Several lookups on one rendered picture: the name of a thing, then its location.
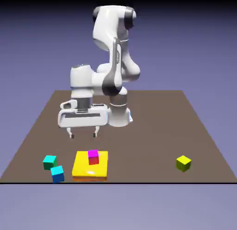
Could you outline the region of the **small green cube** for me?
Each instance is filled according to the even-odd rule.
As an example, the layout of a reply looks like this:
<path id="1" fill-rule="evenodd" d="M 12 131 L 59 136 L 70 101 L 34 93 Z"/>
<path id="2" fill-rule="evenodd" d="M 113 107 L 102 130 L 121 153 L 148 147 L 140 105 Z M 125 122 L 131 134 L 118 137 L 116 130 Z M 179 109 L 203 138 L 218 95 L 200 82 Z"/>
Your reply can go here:
<path id="1" fill-rule="evenodd" d="M 50 170 L 57 166 L 57 159 L 54 155 L 46 155 L 43 160 L 44 170 Z"/>

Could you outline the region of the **small blue cube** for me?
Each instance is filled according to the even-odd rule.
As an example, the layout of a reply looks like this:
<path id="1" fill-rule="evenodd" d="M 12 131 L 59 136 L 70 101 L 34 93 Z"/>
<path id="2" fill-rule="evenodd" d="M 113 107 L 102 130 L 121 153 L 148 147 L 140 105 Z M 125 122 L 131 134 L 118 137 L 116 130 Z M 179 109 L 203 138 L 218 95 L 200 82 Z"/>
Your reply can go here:
<path id="1" fill-rule="evenodd" d="M 64 181 L 64 171 L 62 166 L 52 167 L 50 169 L 53 183 L 60 183 Z"/>

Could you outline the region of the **large yellow box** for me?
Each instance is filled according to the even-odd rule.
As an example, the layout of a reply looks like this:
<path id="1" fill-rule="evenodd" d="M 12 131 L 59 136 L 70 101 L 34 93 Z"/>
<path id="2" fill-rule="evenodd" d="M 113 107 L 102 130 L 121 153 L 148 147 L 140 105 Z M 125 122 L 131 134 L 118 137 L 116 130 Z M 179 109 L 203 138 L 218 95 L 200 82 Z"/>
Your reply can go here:
<path id="1" fill-rule="evenodd" d="M 108 167 L 108 152 L 99 151 L 99 164 L 89 165 L 87 151 L 78 151 L 72 169 L 75 181 L 106 180 Z"/>

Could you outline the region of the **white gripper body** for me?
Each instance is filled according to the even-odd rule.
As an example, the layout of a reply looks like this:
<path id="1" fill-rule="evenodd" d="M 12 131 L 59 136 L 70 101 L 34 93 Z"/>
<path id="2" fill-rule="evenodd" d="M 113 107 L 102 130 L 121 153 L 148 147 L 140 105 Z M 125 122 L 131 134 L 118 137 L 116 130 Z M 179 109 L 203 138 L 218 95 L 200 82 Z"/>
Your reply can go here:
<path id="1" fill-rule="evenodd" d="M 108 123 L 108 107 L 94 104 L 85 110 L 62 109 L 58 114 L 58 126 L 61 128 L 105 126 Z"/>

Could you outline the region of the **small red cube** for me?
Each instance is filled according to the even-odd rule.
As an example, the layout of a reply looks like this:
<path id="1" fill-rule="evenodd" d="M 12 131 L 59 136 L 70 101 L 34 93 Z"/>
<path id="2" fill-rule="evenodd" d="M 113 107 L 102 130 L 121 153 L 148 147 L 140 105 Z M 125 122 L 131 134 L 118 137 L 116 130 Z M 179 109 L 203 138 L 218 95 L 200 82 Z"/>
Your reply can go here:
<path id="1" fill-rule="evenodd" d="M 88 163 L 89 165 L 99 164 L 99 151 L 98 150 L 88 150 Z"/>

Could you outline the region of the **small yellow-green cube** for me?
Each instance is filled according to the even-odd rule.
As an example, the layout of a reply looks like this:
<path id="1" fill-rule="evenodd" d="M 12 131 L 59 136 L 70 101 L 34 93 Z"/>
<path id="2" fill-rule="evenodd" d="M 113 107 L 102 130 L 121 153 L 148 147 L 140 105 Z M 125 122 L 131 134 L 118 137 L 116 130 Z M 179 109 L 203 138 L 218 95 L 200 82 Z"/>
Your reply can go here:
<path id="1" fill-rule="evenodd" d="M 191 166 L 192 160 L 184 155 L 176 159 L 176 168 L 182 172 L 187 171 Z"/>

